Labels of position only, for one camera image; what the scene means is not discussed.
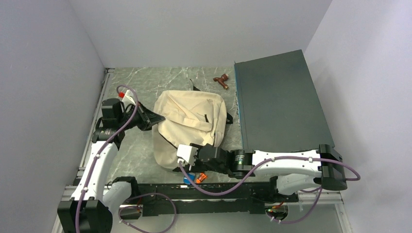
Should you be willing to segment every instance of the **marble table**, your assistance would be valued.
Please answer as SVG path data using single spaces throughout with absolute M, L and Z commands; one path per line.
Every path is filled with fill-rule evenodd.
M 226 73 L 229 86 L 224 90 L 213 81 Z M 234 123 L 226 125 L 221 147 L 225 150 L 241 149 L 239 116 L 237 114 L 236 86 L 233 67 L 127 67 L 117 68 L 111 80 L 107 98 L 117 96 L 116 87 L 126 84 L 137 91 L 138 99 L 148 109 L 153 109 L 155 101 L 165 90 L 192 90 L 193 85 L 202 91 L 222 96 L 227 112 Z M 205 182 L 238 182 L 227 175 L 206 172 Z M 153 156 L 152 132 L 142 132 L 137 127 L 126 132 L 119 153 L 110 168 L 108 180 L 119 176 L 134 176 L 138 183 L 182 183 L 183 175 L 159 166 Z M 269 177 L 251 177 L 247 181 L 268 181 Z

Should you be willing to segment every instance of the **brown pipe fitting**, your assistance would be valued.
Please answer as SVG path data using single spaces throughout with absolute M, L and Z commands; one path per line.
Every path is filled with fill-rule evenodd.
M 229 89 L 229 86 L 226 85 L 226 84 L 224 83 L 224 81 L 226 81 L 228 78 L 229 78 L 229 76 L 228 76 L 227 74 L 223 74 L 220 78 L 218 78 L 218 77 L 213 78 L 213 81 L 218 82 L 220 85 L 222 85 L 222 87 L 223 87 L 225 90 L 227 90 L 227 89 Z

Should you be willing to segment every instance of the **beige bag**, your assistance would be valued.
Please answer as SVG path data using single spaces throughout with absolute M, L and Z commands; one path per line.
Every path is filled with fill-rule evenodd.
M 226 105 L 218 94 L 202 91 L 164 91 L 154 104 L 166 120 L 152 127 L 154 158 L 162 167 L 177 167 L 179 144 L 218 147 L 226 126 Z

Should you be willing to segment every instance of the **white wall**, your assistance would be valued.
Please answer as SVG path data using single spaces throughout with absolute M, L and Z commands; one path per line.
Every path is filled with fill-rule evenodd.
M 362 175 L 343 192 L 356 233 L 412 229 L 411 16 L 408 0 L 334 0 L 305 52 L 336 149 Z
M 104 77 L 67 0 L 0 4 L 0 231 L 50 232 Z
M 231 66 L 305 50 L 331 0 L 70 0 L 106 67 Z

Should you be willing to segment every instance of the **bag strap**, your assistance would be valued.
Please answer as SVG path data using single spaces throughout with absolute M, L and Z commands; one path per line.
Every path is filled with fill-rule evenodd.
M 189 80 L 192 82 L 194 91 L 201 91 L 199 88 L 194 86 L 192 79 L 189 79 Z M 226 112 L 226 125 L 231 125 L 231 124 L 233 124 L 233 116 L 230 115 L 228 112 Z

